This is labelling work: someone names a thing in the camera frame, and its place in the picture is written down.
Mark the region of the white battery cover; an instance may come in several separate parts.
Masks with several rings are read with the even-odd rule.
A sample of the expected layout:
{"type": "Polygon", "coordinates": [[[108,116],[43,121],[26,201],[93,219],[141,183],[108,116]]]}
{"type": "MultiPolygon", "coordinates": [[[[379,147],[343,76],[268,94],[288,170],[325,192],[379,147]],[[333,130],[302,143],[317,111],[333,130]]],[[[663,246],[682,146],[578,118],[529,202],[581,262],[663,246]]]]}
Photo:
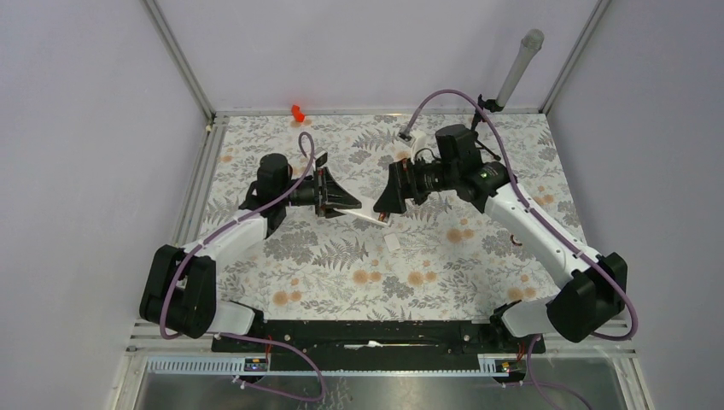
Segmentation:
{"type": "Polygon", "coordinates": [[[383,239],[389,252],[395,252],[401,248],[400,240],[395,234],[387,234],[383,237],[383,239]]]}

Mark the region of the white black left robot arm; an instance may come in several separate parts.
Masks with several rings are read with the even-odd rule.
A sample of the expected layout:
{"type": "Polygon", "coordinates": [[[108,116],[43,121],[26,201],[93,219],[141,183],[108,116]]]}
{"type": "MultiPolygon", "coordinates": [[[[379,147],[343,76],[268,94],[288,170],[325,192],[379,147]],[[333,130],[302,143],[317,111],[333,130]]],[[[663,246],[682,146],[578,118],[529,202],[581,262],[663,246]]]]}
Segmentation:
{"type": "Polygon", "coordinates": [[[141,318],[158,325],[166,340],[232,333],[241,349],[259,348],[265,329],[254,321],[255,311],[225,302],[219,293],[217,282],[224,268],[268,239],[283,223],[289,207],[310,207],[315,216],[327,219],[363,207],[334,180],[323,160],[308,162],[306,172],[294,178],[284,155],[263,156],[256,180],[228,222],[182,247],[158,248],[139,306],[141,318]]]}

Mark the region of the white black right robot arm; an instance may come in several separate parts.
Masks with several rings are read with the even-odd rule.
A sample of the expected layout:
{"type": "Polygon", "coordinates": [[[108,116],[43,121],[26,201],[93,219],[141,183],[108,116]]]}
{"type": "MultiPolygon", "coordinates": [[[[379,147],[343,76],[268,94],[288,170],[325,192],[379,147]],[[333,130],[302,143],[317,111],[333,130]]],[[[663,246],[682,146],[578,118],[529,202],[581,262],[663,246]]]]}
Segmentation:
{"type": "Polygon", "coordinates": [[[435,133],[438,157],[390,164],[374,211],[403,214],[407,201],[421,205],[433,192],[453,190],[500,223],[546,269],[559,292],[495,309],[489,338],[497,350],[510,352],[534,334],[556,332],[572,343],[597,336],[598,329],[625,308],[626,261],[617,253],[603,256],[565,231],[505,165],[482,159],[477,137],[462,124],[445,126],[435,133]]]}

